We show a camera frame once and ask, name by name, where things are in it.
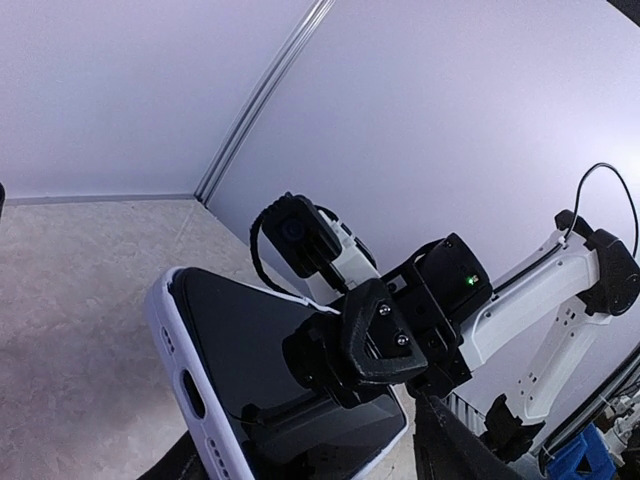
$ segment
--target camera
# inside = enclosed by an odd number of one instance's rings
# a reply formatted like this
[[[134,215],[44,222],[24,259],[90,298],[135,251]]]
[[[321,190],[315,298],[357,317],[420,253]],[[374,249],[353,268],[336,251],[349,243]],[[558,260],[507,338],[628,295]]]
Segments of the camera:
[[[286,193],[265,211],[262,231],[300,278],[324,271],[342,247],[320,212],[303,195]]]

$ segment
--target cable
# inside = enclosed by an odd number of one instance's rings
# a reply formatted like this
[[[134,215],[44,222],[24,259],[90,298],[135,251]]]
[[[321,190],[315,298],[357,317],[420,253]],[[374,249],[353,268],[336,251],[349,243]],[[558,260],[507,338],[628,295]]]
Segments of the cable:
[[[267,275],[267,272],[265,272],[264,266],[262,265],[262,260],[260,259],[260,254],[258,252],[258,235],[260,234],[260,228],[262,227],[262,222],[264,221],[265,211],[258,215],[258,218],[256,218],[256,220],[253,222],[253,225],[251,225],[251,230],[249,231],[249,251],[251,252],[251,261],[253,262],[253,268],[255,268],[260,280],[262,280],[264,284],[271,290],[296,297],[297,295],[292,294],[286,288],[281,287],[276,282],[271,280],[269,275]]]
[[[522,277],[527,275],[532,270],[535,270],[536,268],[538,268],[547,259],[549,259],[552,255],[554,255],[558,250],[560,250],[562,246],[567,242],[567,240],[569,239],[569,236],[573,233],[573,230],[576,227],[576,223],[578,221],[578,208],[580,207],[580,196],[582,194],[582,186],[584,185],[585,180],[589,178],[589,176],[598,168],[608,168],[613,173],[615,173],[618,179],[620,180],[620,182],[622,183],[622,187],[624,188],[625,193],[627,194],[627,198],[629,199],[629,205],[631,206],[631,212],[633,213],[633,222],[635,227],[635,241],[633,245],[633,257],[635,258],[636,254],[638,253],[638,238],[640,236],[640,233],[639,233],[640,227],[638,225],[638,213],[636,212],[636,206],[633,202],[633,198],[631,197],[631,192],[629,192],[629,187],[627,187],[627,184],[624,181],[624,178],[622,178],[622,175],[620,175],[620,172],[618,172],[618,170],[616,170],[614,166],[608,163],[600,162],[600,163],[596,163],[589,170],[587,170],[586,173],[580,179],[580,183],[578,183],[578,190],[576,191],[576,202],[573,208],[573,218],[571,219],[571,224],[567,229],[567,233],[565,233],[559,239],[558,243],[554,245],[553,248],[549,250],[547,253],[545,253],[542,257],[540,257],[531,265],[529,265],[528,267],[524,268],[523,270],[515,274],[513,277],[511,277],[509,280],[504,282],[499,287],[496,287],[494,289],[494,293],[496,294],[500,293],[502,290],[513,285],[515,282],[520,280]]]

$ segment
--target phone screen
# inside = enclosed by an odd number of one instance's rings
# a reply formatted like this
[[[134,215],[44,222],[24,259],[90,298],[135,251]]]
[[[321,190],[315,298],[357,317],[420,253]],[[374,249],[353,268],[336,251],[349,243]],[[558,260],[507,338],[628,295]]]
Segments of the phone screen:
[[[282,342],[315,309],[196,268],[170,291],[256,478],[350,478],[405,427],[390,391],[347,410],[292,377]]]

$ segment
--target screw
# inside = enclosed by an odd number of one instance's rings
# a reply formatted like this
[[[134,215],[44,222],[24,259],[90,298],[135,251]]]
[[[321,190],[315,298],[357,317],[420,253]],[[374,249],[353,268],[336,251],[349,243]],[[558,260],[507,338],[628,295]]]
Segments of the screw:
[[[401,333],[396,337],[396,343],[398,344],[399,347],[405,347],[409,345],[409,337]]]

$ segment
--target white wall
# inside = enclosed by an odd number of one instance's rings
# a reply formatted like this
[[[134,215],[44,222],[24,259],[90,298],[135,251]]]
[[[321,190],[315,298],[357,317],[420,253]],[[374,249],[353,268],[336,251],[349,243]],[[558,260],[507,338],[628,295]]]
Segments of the white wall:
[[[2,2],[8,195],[193,193],[312,3]]]
[[[210,208],[246,239],[263,207],[300,192],[338,212],[383,270],[456,231],[495,279],[573,207],[591,164],[613,162],[638,196],[638,58],[640,31],[604,1],[337,2]],[[613,175],[594,175],[583,200],[594,227],[632,240]],[[564,412],[640,340],[638,312],[614,319],[567,385]],[[477,372],[467,392],[481,408],[543,327]]]

